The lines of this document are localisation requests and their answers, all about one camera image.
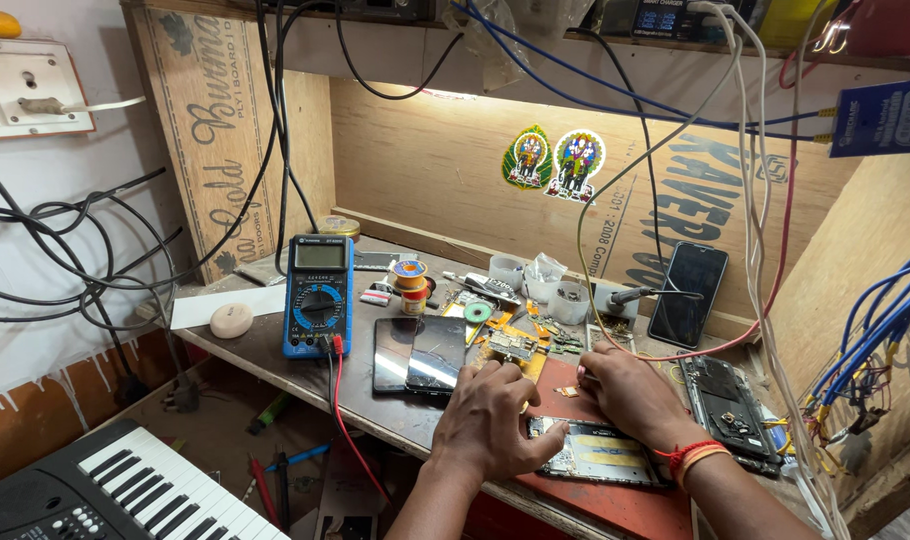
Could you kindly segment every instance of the red thread bracelet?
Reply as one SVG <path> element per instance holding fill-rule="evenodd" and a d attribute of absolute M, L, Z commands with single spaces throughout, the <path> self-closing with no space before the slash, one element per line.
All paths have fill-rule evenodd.
<path fill-rule="evenodd" d="M 679 468 L 682 467 L 682 462 L 686 458 L 686 454 L 695 450 L 696 448 L 703 448 L 707 446 L 720 446 L 725 448 L 725 445 L 718 441 L 701 441 L 697 443 L 692 443 L 682 449 L 679 449 L 678 445 L 675 446 L 675 451 L 671 453 L 665 453 L 664 451 L 658 451 L 657 449 L 652 448 L 652 452 L 658 454 L 659 456 L 664 456 L 668 459 L 668 472 L 672 475 L 672 478 L 676 478 Z"/>

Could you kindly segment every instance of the digital multimeter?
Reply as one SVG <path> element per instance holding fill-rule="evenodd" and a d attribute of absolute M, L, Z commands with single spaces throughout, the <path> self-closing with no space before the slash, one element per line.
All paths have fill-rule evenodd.
<path fill-rule="evenodd" d="M 352 350 L 354 242 L 337 234 L 296 234 L 289 244 L 282 354 L 323 359 L 320 338 L 341 336 Z"/>

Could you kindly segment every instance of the hand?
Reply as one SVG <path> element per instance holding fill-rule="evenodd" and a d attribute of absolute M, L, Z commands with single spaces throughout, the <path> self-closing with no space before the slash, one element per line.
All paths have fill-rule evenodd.
<path fill-rule="evenodd" d="M 463 366 L 448 407 L 432 437 L 428 465 L 470 475 L 477 490 L 486 481 L 531 473 L 562 450 L 567 422 L 526 439 L 519 433 L 519 413 L 528 401 L 542 404 L 535 384 L 513 363 L 490 361 L 481 370 Z"/>
<path fill-rule="evenodd" d="M 581 355 L 581 365 L 599 382 L 587 377 L 581 386 L 598 398 L 605 416 L 619 430 L 660 452 L 674 452 L 691 443 L 712 440 L 689 418 L 672 383 L 654 362 L 632 357 L 599 342 Z"/>

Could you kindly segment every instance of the wall socket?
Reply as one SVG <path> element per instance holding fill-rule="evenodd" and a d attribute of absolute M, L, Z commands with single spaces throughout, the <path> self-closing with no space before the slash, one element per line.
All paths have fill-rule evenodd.
<path fill-rule="evenodd" d="M 87 104 L 82 82 L 64 43 L 0 39 L 0 139 L 95 131 L 89 112 L 31 113 L 21 98 L 53 97 L 62 104 Z"/>

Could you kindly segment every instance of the red mat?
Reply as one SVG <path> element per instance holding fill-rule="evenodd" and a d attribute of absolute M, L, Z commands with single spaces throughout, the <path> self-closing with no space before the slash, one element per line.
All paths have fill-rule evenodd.
<path fill-rule="evenodd" d="M 552 390 L 576 384 L 575 366 L 548 358 L 538 378 L 541 406 L 530 406 L 522 415 L 522 434 L 527 436 L 525 423 L 532 416 L 610 423 L 586 393 L 567 398 Z M 515 481 L 639 540 L 692 538 L 689 496 L 681 489 L 625 487 L 534 472 L 517 476 Z"/>

